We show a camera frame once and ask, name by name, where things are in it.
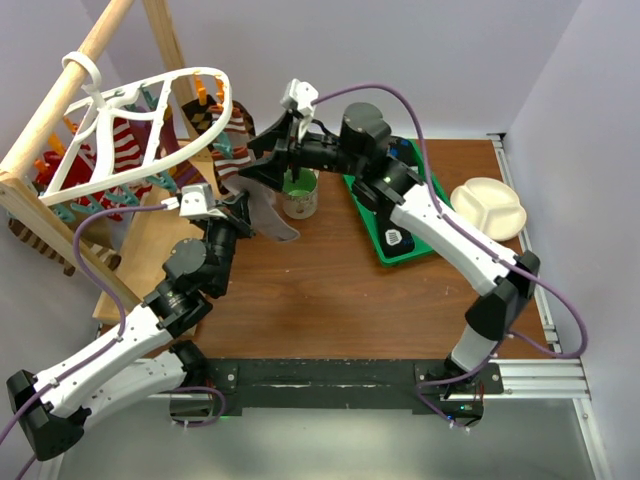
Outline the wooden drying rack frame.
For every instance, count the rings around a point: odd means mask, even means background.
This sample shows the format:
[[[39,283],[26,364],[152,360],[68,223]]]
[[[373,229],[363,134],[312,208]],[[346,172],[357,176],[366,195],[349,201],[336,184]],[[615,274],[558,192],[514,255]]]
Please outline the wooden drying rack frame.
[[[131,311],[139,297],[109,270],[73,231],[57,216],[54,206],[112,187],[162,173],[193,157],[203,156],[207,147],[229,122],[231,82],[221,70],[186,66],[174,30],[170,7],[165,1],[147,1],[145,13],[166,72],[103,90],[96,61],[129,13],[129,1],[111,1],[79,49],[62,60],[62,72],[1,161],[1,204],[76,268],[86,267],[102,283],[105,293]],[[170,98],[184,102],[193,94],[194,76],[209,77],[220,88],[222,115],[203,133],[188,130],[190,141],[175,153],[157,158],[156,149]],[[36,195],[27,173],[32,162],[52,137],[55,127],[76,110],[84,117],[75,131],[49,187]],[[117,117],[146,121],[152,129],[142,164],[121,173],[115,170],[113,121]]]

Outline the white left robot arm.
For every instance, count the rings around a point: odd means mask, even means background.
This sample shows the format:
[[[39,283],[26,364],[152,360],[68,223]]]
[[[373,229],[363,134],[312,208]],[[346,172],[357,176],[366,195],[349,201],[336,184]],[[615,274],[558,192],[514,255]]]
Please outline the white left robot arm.
[[[39,461],[66,452],[90,425],[127,404],[175,388],[196,392],[206,383],[204,356],[180,337],[227,292],[236,242],[254,234],[249,195],[208,200],[183,192],[159,207],[179,209],[202,237],[172,247],[163,280],[106,334],[54,366],[20,370],[7,381],[11,422]]]

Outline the red white striped sock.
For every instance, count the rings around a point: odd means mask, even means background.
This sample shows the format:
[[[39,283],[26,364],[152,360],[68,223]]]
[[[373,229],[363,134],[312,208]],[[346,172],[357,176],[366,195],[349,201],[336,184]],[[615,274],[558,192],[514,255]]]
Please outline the red white striped sock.
[[[131,131],[129,122],[126,119],[116,118],[113,128],[115,172],[119,173],[139,166],[142,150]],[[48,150],[44,152],[42,159],[35,161],[37,175],[33,184],[38,192],[43,192],[49,186],[61,160],[62,156],[58,152]],[[70,167],[63,187],[68,188],[88,181],[93,174],[95,164],[94,148],[90,144],[83,143]],[[146,180],[129,183],[125,187],[113,187],[107,191],[73,199],[66,209],[69,212],[93,214],[101,210],[138,205],[151,189],[152,185]]]

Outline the maroon purple sock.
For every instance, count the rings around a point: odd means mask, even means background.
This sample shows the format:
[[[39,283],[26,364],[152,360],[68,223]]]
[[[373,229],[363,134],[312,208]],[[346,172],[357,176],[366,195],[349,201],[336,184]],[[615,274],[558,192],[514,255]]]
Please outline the maroon purple sock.
[[[166,155],[172,154],[180,149],[178,143],[173,121],[173,112],[170,106],[168,106],[164,112],[164,123],[161,128],[159,136],[160,144],[157,149],[157,156],[160,156],[162,152]],[[151,123],[146,121],[130,121],[130,128],[132,133],[138,142],[141,149],[141,153],[144,154],[147,148],[148,139],[151,131]],[[177,189],[181,189],[186,185],[204,183],[206,179],[202,174],[192,165],[189,160],[183,161],[166,171],[166,174],[172,179]]]

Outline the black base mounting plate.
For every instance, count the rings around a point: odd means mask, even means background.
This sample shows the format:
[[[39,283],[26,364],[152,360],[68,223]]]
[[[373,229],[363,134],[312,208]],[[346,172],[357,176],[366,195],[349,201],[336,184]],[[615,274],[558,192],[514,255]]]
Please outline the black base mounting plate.
[[[223,359],[201,362],[181,387],[213,387],[215,413],[240,416],[250,408],[409,410],[430,414],[429,401],[452,420],[479,421],[484,402],[505,392],[499,366],[488,364],[452,385],[442,360]]]

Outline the cream divided plate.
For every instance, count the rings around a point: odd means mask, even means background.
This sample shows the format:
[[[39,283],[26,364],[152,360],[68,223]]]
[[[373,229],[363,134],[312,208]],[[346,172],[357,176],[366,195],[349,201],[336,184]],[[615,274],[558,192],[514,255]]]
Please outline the cream divided plate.
[[[474,177],[451,193],[453,209],[494,241],[519,235],[527,212],[517,193],[507,184],[488,177]]]

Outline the black white striped sock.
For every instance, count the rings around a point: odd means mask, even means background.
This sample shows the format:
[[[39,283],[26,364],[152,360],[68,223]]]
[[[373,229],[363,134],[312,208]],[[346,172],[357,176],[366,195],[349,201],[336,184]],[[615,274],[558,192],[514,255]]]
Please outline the black white striped sock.
[[[377,239],[385,258],[393,259],[414,251],[415,242],[406,229],[400,228],[382,213],[375,218]]]

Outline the grey red striped sock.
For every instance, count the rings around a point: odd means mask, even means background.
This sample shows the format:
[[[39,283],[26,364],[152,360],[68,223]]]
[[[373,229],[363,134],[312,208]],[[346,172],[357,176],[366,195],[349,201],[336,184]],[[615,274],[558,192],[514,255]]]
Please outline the grey red striped sock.
[[[211,153],[214,174],[220,192],[228,191],[237,195],[249,194],[248,206],[252,228],[276,242],[292,242],[300,233],[291,227],[275,209],[275,194],[256,180],[239,175],[241,168],[251,166],[256,161],[248,144],[255,137],[253,118],[238,101],[233,108],[224,133],[231,143],[231,154],[225,155],[214,149]]]

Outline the black blue logo sock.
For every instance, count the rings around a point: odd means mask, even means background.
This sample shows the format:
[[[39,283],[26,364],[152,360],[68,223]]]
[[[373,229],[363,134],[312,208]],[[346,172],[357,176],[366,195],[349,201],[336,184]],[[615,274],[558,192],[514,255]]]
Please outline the black blue logo sock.
[[[416,149],[412,141],[402,137],[392,136],[388,152],[418,175],[421,177],[424,176],[424,164],[421,153]]]

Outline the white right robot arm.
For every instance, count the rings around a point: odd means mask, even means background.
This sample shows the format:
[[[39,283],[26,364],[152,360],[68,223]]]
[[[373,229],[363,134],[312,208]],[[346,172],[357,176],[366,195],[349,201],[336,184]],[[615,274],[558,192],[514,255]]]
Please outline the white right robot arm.
[[[241,176],[282,191],[287,175],[309,168],[352,177],[351,192],[369,211],[422,239],[454,266],[477,292],[467,325],[445,361],[448,386],[469,392],[482,365],[531,300],[540,260],[492,241],[460,217],[421,177],[391,151],[391,128],[369,104],[349,105],[338,135],[302,133],[302,117],[288,111],[249,144],[258,160]]]

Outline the white oval sock hanger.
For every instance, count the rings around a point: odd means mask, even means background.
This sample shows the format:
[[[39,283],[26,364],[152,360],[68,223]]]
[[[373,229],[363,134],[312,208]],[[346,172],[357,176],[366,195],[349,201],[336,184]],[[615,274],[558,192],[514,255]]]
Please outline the white oval sock hanger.
[[[108,192],[143,186],[212,145],[231,120],[231,83],[219,69],[183,68],[103,91],[101,73],[89,57],[71,52],[62,58],[62,65],[70,62],[89,75],[89,82],[82,86],[87,97],[66,110],[68,114],[83,111],[84,116],[39,194],[49,207],[77,200],[87,206],[90,198],[104,205]],[[215,81],[221,112],[191,143],[170,147],[174,134],[169,105],[172,87],[193,76]]]

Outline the brown yellow argyle sock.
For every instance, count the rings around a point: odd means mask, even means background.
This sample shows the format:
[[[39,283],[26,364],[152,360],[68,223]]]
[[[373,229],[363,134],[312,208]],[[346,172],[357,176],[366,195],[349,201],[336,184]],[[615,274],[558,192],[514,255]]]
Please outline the brown yellow argyle sock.
[[[201,135],[214,122],[214,115],[218,113],[218,104],[211,95],[207,95],[204,103],[194,99],[185,103],[181,109],[195,132]]]

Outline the green ceramic mug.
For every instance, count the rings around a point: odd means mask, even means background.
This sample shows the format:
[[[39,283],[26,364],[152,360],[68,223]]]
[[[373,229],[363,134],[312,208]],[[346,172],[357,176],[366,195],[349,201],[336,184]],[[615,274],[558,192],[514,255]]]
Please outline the green ceramic mug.
[[[318,177],[312,169],[302,168],[294,177],[292,170],[284,176],[282,208],[292,219],[307,219],[315,214],[318,205]]]

